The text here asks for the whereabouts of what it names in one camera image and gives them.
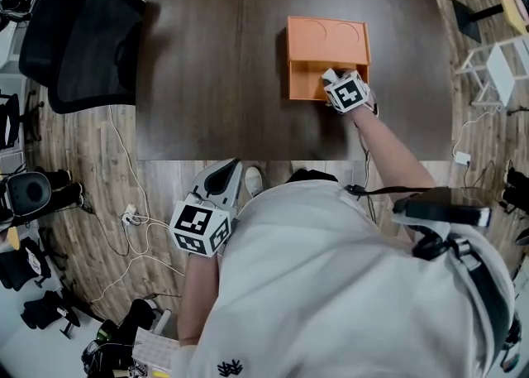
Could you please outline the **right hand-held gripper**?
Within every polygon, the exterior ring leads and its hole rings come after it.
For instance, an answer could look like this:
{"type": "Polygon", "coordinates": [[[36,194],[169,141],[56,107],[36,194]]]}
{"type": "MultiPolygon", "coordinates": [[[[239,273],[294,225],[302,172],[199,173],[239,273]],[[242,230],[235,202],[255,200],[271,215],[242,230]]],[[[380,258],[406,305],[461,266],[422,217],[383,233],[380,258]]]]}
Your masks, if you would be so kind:
{"type": "Polygon", "coordinates": [[[339,113],[347,113],[368,102],[369,86],[360,77],[358,71],[350,71],[342,75],[343,72],[340,69],[328,69],[324,73],[322,82],[332,107],[339,113]]]}

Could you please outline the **orange drawer box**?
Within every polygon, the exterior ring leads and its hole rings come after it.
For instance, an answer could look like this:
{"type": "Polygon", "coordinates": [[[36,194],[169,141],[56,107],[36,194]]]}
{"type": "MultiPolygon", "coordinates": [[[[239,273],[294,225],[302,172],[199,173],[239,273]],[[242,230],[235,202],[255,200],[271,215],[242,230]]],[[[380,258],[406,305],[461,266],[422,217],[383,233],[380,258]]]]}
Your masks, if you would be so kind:
{"type": "Polygon", "coordinates": [[[328,69],[356,70],[369,82],[371,54],[365,22],[289,17],[286,37],[291,100],[325,102],[322,75],[328,69]]]}

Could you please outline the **person's right forearm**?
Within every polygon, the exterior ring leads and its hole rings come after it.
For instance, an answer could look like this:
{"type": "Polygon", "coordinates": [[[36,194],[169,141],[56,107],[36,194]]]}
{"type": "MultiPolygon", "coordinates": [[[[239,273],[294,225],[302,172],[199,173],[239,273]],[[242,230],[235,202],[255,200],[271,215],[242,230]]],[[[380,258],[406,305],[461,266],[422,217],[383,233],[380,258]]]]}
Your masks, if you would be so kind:
{"type": "Polygon", "coordinates": [[[427,169],[371,110],[358,107],[346,116],[358,128],[386,187],[436,187],[436,182],[427,169]]]}

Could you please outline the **person's left forearm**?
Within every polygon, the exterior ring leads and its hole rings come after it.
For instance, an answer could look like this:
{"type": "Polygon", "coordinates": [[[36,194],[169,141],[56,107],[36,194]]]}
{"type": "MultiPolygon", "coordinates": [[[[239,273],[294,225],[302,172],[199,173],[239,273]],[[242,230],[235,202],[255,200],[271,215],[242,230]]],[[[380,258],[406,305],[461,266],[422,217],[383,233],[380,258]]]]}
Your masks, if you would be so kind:
{"type": "Polygon", "coordinates": [[[190,254],[186,264],[179,305],[177,331],[179,345],[196,346],[218,296],[217,258],[190,254]]]}

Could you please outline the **person's white shoe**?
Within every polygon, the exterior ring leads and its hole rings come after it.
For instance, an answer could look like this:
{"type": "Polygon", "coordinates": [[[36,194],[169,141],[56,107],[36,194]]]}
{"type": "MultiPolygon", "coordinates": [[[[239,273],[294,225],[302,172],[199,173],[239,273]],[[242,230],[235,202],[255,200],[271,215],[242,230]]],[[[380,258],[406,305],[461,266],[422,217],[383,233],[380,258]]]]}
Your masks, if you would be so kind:
{"type": "Polygon", "coordinates": [[[245,172],[245,187],[252,198],[261,194],[265,190],[264,181],[260,170],[255,166],[250,166],[245,172]]]}

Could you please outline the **white power strip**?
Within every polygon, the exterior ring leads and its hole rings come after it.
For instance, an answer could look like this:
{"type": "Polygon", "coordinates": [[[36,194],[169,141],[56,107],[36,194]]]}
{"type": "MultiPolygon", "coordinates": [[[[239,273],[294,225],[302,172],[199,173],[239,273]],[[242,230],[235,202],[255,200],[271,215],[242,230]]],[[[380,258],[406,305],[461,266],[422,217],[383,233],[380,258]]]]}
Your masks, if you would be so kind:
{"type": "Polygon", "coordinates": [[[139,221],[139,217],[137,216],[137,208],[132,203],[129,203],[126,206],[126,210],[122,214],[121,219],[125,227],[127,227],[128,225],[133,225],[133,226],[141,225],[141,221],[139,221]]]}

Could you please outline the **person's white shirt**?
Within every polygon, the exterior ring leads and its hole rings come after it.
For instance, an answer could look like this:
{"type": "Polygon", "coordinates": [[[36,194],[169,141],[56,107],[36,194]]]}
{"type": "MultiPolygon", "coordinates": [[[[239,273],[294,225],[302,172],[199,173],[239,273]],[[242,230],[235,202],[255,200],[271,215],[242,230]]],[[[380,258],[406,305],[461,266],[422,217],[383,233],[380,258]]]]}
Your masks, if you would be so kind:
{"type": "MultiPolygon", "coordinates": [[[[511,319],[502,257],[457,225],[484,259],[511,319]]],[[[241,211],[219,265],[218,296],[171,378],[484,378],[493,333],[465,266],[385,236],[337,183],[264,191],[241,211]]]]}

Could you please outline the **black smartphone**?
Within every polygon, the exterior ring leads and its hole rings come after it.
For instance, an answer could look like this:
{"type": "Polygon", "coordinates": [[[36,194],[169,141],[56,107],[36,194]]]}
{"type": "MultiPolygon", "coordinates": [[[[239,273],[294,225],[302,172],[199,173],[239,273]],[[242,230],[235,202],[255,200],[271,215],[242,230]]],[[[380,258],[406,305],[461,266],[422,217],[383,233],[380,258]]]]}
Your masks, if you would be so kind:
{"type": "Polygon", "coordinates": [[[485,189],[439,187],[398,200],[393,212],[412,219],[488,227],[492,203],[485,189]]]}

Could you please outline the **white paper sheet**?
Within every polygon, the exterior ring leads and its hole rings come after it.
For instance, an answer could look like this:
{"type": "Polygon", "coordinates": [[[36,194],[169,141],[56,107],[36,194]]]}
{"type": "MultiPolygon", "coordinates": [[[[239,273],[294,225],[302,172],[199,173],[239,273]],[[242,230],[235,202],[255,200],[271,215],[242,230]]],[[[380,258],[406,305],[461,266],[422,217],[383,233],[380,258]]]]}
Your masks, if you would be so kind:
{"type": "Polygon", "coordinates": [[[155,335],[143,328],[138,328],[132,358],[150,368],[170,372],[171,357],[178,348],[178,340],[155,335]]]}

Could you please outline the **grey backed office chair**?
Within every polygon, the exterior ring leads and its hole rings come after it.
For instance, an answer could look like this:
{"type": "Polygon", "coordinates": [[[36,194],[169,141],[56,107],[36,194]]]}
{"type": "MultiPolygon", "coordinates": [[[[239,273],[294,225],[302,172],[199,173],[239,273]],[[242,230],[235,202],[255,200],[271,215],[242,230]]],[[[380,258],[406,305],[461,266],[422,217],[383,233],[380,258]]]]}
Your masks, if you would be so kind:
{"type": "Polygon", "coordinates": [[[23,172],[0,181],[0,223],[11,224],[43,209],[51,197],[49,180],[40,172],[23,172]]]}

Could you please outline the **black mesh office chair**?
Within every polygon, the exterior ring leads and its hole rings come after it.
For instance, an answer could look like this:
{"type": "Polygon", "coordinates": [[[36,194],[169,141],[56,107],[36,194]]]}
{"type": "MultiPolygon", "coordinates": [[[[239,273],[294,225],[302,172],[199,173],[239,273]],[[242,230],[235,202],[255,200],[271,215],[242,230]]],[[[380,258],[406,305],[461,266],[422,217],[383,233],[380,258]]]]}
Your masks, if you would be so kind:
{"type": "Polygon", "coordinates": [[[19,70],[60,114],[135,105],[142,0],[37,0],[19,70]]]}

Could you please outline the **black cloth bundle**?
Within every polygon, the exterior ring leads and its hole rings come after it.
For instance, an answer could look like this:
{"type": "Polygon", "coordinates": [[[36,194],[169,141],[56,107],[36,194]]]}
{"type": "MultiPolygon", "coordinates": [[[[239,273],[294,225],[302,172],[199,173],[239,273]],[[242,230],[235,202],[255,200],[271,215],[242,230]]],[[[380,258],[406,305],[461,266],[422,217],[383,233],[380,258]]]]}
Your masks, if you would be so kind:
{"type": "Polygon", "coordinates": [[[30,237],[21,240],[18,250],[0,253],[0,284],[5,289],[19,291],[26,282],[40,277],[39,287],[51,277],[45,253],[30,237]]]}
{"type": "Polygon", "coordinates": [[[51,323],[65,318],[69,325],[80,326],[72,307],[54,291],[46,291],[41,299],[25,302],[21,319],[30,328],[46,329],[51,323]]]}

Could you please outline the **black swivel chair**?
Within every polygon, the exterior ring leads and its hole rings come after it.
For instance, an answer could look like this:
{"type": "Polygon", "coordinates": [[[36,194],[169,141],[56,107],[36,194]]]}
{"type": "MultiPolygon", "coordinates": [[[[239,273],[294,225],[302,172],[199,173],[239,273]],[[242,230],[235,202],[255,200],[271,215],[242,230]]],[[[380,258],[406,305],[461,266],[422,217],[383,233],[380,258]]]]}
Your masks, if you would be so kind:
{"type": "Polygon", "coordinates": [[[40,101],[35,107],[30,107],[31,96],[36,95],[35,90],[27,94],[24,112],[20,109],[20,100],[17,93],[7,95],[0,93],[0,99],[5,99],[5,103],[0,103],[0,151],[11,149],[18,140],[19,131],[23,129],[25,143],[41,141],[41,135],[36,133],[34,119],[38,117],[39,111],[45,106],[40,101]]]}

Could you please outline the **white frame chair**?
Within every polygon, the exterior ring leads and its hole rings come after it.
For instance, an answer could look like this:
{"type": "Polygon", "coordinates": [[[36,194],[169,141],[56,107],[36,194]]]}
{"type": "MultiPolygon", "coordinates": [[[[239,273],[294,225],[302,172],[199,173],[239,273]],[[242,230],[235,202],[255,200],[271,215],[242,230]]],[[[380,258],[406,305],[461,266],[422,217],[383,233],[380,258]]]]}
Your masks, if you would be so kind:
{"type": "Polygon", "coordinates": [[[455,73],[468,75],[478,87],[471,106],[506,108],[517,82],[529,79],[529,35],[470,50],[455,73]],[[508,63],[504,53],[508,47],[520,61],[522,72],[517,73],[508,63]]]}

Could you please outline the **yellow top pedestal table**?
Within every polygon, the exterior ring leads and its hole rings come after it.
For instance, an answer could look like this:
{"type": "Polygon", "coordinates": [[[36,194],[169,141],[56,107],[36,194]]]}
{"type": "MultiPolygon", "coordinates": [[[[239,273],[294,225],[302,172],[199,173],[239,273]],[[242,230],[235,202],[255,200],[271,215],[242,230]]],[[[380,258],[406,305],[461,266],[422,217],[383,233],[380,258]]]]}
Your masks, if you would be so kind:
{"type": "Polygon", "coordinates": [[[529,31],[529,11],[523,0],[500,0],[500,3],[480,11],[474,11],[458,0],[451,0],[458,30],[470,39],[481,43],[479,21],[502,14],[508,25],[519,35],[529,31]]]}

